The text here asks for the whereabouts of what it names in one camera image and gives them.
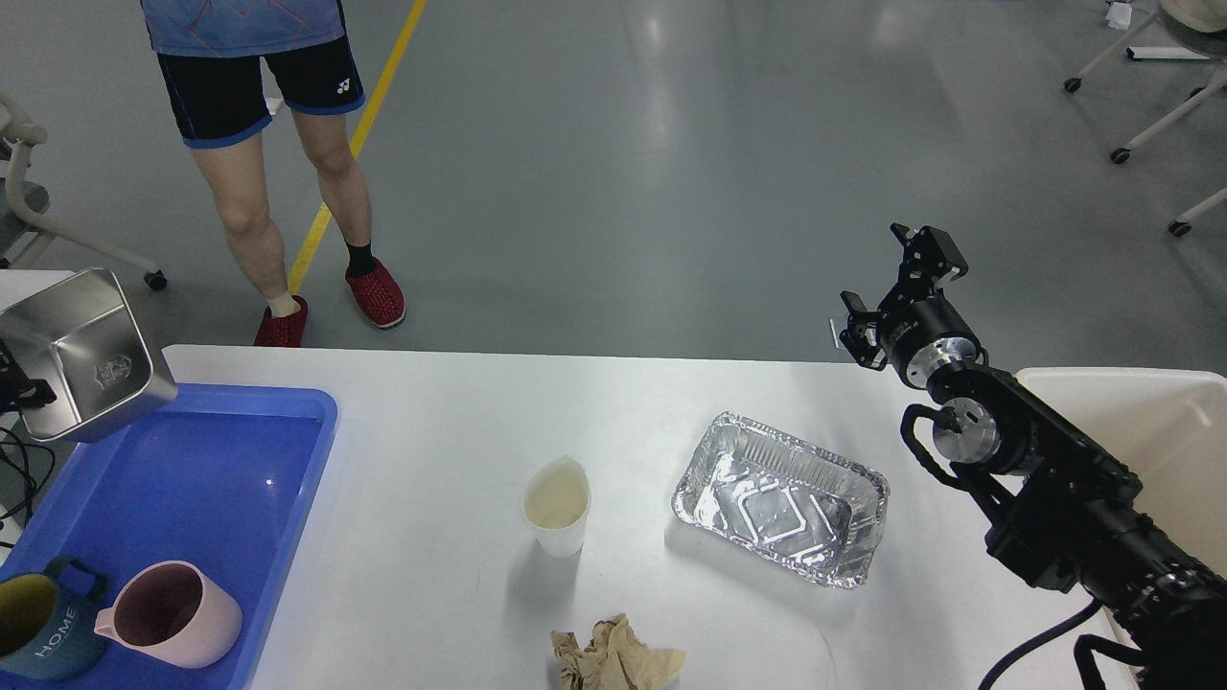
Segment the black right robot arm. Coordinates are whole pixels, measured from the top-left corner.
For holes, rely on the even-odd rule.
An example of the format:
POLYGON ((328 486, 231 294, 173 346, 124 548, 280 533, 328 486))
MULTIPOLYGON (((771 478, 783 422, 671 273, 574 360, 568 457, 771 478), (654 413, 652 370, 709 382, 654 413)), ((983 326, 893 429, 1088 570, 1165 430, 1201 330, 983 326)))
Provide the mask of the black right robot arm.
POLYGON ((968 262, 942 230, 891 223, 903 255, 876 309, 843 291, 840 343, 864 368, 893 368, 928 403, 903 413, 901 437, 937 483, 987 516, 987 555, 1025 584, 1091 595, 1088 607, 1009 651, 990 689, 1022 656, 1109 611, 1129 642, 1082 634, 1072 654, 1086 689, 1106 688, 1099 657, 1134 668, 1140 689, 1222 689, 1225 580, 1135 510, 1129 467, 1004 370, 945 297, 968 262))

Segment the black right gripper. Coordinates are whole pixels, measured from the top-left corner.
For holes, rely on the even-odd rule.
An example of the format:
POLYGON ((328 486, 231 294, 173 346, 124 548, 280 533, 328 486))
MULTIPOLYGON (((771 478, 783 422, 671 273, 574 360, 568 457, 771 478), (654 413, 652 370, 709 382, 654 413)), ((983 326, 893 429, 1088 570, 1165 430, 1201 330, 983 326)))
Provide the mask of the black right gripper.
POLYGON ((982 340, 944 291, 969 273, 969 263, 948 233, 929 223, 890 230, 903 249, 894 287, 879 309, 840 291, 847 318, 838 339, 858 366, 883 371, 888 361, 907 387, 924 389, 937 368, 984 359, 982 340))

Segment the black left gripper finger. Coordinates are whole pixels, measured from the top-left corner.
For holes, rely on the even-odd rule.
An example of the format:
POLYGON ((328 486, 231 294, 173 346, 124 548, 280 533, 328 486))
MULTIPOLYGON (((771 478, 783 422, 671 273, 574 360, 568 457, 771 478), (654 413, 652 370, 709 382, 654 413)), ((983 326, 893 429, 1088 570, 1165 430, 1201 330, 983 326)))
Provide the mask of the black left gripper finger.
POLYGON ((18 366, 12 349, 1 341, 1 411, 13 413, 26 409, 43 409, 58 400, 45 379, 31 379, 18 366))

